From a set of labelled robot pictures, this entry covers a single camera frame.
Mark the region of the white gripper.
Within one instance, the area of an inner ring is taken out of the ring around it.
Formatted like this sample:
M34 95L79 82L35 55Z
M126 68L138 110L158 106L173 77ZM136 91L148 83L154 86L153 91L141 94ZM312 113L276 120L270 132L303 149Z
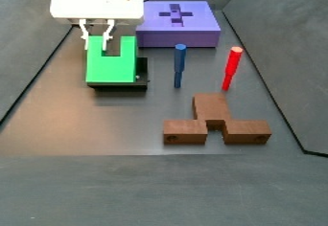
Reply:
M104 32L104 51L108 41L113 38L110 34L116 21L128 24L141 24L144 21L144 0L51 0L50 13L58 20L69 20L79 25L85 50L89 49L89 23L106 20L108 28Z

